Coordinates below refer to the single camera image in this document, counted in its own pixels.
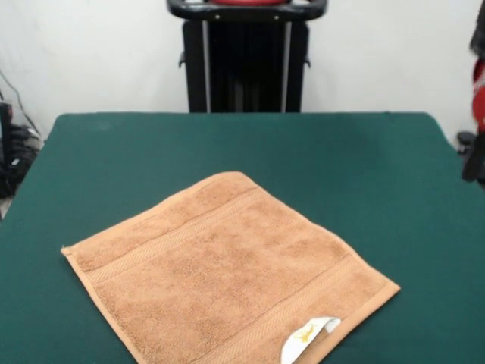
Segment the towel tag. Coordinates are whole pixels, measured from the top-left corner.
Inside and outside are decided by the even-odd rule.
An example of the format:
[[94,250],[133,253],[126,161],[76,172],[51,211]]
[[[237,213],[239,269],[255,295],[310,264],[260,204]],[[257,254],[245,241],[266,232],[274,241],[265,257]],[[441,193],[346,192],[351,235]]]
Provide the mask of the towel tag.
[[281,350],[281,364],[293,364],[322,330],[331,334],[340,322],[336,317],[312,318],[290,335]]

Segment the terry cloth towel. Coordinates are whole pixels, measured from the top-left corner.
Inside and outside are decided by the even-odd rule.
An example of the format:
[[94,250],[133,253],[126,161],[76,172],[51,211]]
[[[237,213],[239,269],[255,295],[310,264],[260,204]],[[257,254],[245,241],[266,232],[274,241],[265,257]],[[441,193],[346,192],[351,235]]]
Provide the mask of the terry cloth towel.
[[399,291],[239,172],[61,251],[139,363],[319,363]]

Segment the black stand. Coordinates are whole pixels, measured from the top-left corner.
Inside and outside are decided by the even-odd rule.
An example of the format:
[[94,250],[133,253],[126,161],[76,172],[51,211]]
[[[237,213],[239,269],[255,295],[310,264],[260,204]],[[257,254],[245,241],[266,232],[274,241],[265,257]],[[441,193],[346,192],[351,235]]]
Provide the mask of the black stand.
[[183,25],[190,112],[300,112],[308,27],[327,0],[307,5],[218,5],[168,0]]

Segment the white wall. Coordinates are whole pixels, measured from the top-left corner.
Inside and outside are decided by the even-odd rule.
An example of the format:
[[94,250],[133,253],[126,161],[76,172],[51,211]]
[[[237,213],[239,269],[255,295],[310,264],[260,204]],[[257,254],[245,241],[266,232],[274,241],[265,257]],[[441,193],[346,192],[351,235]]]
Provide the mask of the white wall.
[[[480,3],[330,0],[311,23],[304,111],[427,111],[450,139],[474,128]],[[44,134],[65,112],[186,111],[181,25],[164,0],[0,0],[0,67]]]

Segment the towel hem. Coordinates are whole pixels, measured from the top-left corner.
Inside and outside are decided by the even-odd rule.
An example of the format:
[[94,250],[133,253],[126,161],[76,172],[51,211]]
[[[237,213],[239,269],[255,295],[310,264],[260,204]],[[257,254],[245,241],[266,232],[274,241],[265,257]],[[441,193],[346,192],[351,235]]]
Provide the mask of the towel hem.
[[96,307],[100,311],[100,313],[103,315],[103,317],[108,321],[108,324],[111,326],[111,328],[114,330],[116,335],[120,338],[120,340],[123,342],[125,347],[127,347],[128,351],[130,351],[131,355],[133,358],[135,358],[136,362],[139,364],[148,364],[148,362],[145,360],[143,355],[138,351],[138,349],[135,347],[131,339],[128,337],[128,335],[125,334],[123,331],[122,327],[119,326],[117,321],[114,319],[114,317],[111,315],[111,313],[106,309],[105,305],[99,298],[98,294],[96,293],[94,287],[91,285],[91,282],[89,281],[87,275],[84,273],[84,271],[79,267],[79,265],[76,262],[75,256],[71,253],[70,248],[63,248],[61,249],[61,253],[67,258],[70,266],[76,273],[76,275],[79,277],[81,282],[83,283],[84,288],[88,292],[89,296],[91,297],[91,300],[96,304]]

